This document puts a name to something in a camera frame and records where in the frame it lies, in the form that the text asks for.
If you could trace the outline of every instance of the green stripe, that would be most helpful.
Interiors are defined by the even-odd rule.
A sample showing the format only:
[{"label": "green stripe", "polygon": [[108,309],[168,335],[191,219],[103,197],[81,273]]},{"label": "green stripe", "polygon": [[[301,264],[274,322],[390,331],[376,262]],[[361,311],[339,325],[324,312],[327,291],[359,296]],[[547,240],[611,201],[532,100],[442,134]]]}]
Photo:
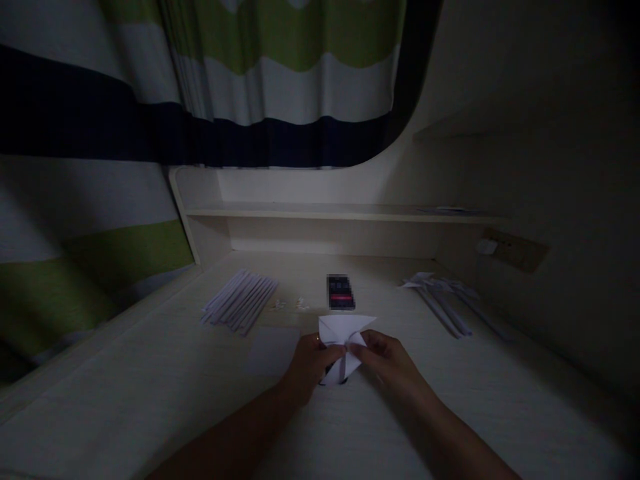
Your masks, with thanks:
[{"label": "green stripe", "polygon": [[0,301],[0,335],[28,357],[117,313],[110,298],[65,257],[0,264]]},{"label": "green stripe", "polygon": [[99,0],[105,18],[110,23],[156,23],[162,16],[156,0]]},{"label": "green stripe", "polygon": [[193,263],[180,220],[107,230],[63,243],[80,268],[109,294]]},{"label": "green stripe", "polygon": [[180,55],[211,57],[244,75],[261,56],[294,71],[324,53],[356,68],[370,67],[400,43],[406,0],[246,0],[236,13],[218,0],[100,0],[112,23],[156,23]]}]

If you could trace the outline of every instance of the person's left hand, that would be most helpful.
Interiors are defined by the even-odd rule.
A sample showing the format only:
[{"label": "person's left hand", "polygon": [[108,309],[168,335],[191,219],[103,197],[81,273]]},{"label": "person's left hand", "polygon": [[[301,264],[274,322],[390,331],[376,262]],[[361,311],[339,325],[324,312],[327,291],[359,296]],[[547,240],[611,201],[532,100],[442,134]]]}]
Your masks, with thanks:
[{"label": "person's left hand", "polygon": [[318,333],[301,337],[289,369],[278,384],[298,407],[308,404],[327,366],[344,357],[347,352],[342,345],[323,348]]}]

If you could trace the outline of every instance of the desk surface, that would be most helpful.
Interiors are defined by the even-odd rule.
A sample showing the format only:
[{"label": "desk surface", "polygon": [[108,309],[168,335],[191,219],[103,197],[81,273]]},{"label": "desk surface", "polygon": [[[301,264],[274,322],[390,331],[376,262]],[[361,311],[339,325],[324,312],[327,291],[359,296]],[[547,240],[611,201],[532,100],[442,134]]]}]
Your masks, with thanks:
[{"label": "desk surface", "polygon": [[[240,268],[278,278],[286,309],[257,325],[317,330],[326,310],[326,274],[347,273],[357,310],[372,328],[402,340],[440,397],[527,479],[609,479],[628,460],[594,416],[615,405],[578,372],[513,332],[501,342],[473,314],[474,335],[455,340],[420,297],[398,289],[416,271],[442,271],[412,259],[235,251],[111,335],[90,356],[66,355],[27,379],[64,376],[0,427],[0,470],[47,478],[130,478],[276,382],[243,373],[253,334],[201,327],[200,308]],[[312,310],[298,313],[304,297]],[[584,405],[589,405],[587,415]],[[346,385],[319,387],[268,453],[258,478],[429,477],[397,417],[360,371]]]}]

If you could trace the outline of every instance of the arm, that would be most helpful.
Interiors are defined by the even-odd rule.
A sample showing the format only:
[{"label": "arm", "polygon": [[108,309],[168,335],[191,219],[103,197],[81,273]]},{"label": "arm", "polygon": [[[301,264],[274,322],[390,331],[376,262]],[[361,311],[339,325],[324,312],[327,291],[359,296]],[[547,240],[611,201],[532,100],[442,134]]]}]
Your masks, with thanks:
[{"label": "arm", "polygon": [[464,480],[520,477],[436,396],[399,340],[374,330],[362,332],[368,348],[350,344],[351,352],[371,368],[408,406],[450,478]]},{"label": "arm", "polygon": [[250,478],[278,434],[309,402],[326,366],[345,352],[337,345],[321,350],[316,333],[300,338],[289,369],[276,386],[186,444],[148,478]]}]

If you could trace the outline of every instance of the navy blue stripe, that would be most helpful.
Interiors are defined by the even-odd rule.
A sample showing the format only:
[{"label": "navy blue stripe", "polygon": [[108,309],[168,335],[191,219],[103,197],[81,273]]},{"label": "navy blue stripe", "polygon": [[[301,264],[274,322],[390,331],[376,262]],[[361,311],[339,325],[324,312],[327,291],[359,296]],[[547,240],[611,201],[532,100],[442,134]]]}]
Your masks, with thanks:
[{"label": "navy blue stripe", "polygon": [[0,46],[0,152],[43,157],[204,163],[212,167],[350,167],[377,155],[389,115],[248,127],[195,119],[176,103],[138,104],[126,83]]}]

